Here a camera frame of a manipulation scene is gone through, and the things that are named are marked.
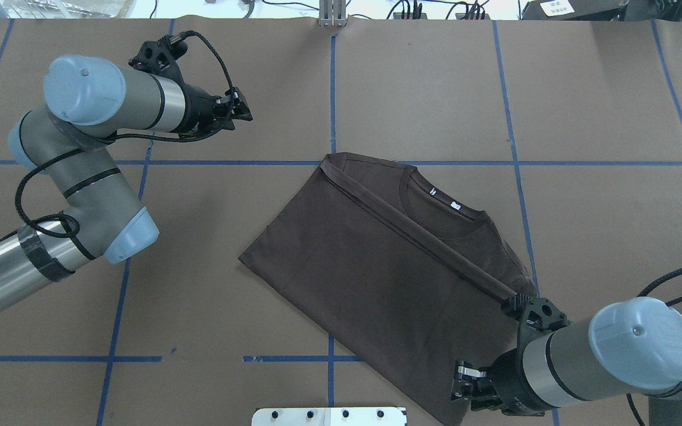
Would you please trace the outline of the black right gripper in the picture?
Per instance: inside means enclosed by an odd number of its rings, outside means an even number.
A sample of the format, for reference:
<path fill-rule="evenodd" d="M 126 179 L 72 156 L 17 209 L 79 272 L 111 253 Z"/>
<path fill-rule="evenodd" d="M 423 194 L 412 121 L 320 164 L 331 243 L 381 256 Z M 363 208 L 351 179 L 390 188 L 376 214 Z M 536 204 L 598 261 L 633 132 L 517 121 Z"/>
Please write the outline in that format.
<path fill-rule="evenodd" d="M 450 402 L 468 402 L 470 409 L 500 411 L 508 416 L 528 416 L 526 396 L 517 368 L 517 350 L 501 354 L 488 367 L 474 367 L 465 360 L 455 362 Z"/>

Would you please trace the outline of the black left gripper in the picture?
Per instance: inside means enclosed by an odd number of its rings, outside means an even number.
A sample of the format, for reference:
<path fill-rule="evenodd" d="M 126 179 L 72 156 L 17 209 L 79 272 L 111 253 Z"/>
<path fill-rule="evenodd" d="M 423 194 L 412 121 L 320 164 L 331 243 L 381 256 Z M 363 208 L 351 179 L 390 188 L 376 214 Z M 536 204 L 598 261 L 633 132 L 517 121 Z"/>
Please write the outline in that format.
<path fill-rule="evenodd" d="M 223 104 L 217 104 L 219 95 L 210 95 L 200 87 L 184 84 L 186 113 L 179 124 L 179 138 L 203 137 L 220 131 L 235 131 L 234 120 L 253 121 L 243 91 L 232 88 L 225 92 Z"/>

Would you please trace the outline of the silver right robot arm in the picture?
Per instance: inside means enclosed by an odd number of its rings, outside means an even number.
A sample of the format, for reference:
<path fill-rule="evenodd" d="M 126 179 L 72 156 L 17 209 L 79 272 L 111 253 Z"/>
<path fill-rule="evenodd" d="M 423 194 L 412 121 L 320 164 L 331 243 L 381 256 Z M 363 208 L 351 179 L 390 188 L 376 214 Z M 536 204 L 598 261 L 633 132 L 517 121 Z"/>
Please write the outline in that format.
<path fill-rule="evenodd" d="M 517 346 L 488 367 L 455 363 L 451 399 L 473 411 L 541 417 L 620 395 L 648 399 L 651 425 L 682 425 L 682 314 L 647 296 L 571 322 L 547 298 L 517 295 L 501 310 Z"/>

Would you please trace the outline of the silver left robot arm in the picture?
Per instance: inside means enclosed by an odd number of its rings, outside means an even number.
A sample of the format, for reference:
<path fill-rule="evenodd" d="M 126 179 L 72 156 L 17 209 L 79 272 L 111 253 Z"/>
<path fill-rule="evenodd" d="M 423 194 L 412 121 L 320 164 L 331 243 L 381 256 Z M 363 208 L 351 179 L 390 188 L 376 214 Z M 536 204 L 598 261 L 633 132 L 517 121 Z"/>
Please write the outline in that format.
<path fill-rule="evenodd" d="M 251 121 L 243 92 L 210 95 L 185 83 L 173 57 L 138 56 L 130 69 L 67 54 L 44 80 L 45 104 L 8 136 L 28 169 L 15 191 L 21 226 L 0 240 L 0 312 L 94 259 L 121 263 L 159 237 L 148 208 L 108 151 L 121 130 L 198 142 Z"/>

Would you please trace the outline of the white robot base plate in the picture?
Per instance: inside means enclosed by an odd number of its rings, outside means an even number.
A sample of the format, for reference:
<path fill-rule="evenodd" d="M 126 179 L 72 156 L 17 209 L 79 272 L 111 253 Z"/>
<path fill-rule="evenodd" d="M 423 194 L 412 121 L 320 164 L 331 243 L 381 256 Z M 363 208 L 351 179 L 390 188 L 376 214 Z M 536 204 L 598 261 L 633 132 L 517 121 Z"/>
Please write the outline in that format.
<path fill-rule="evenodd" d="M 405 408 L 395 406 L 258 409 L 252 425 L 408 425 Z"/>

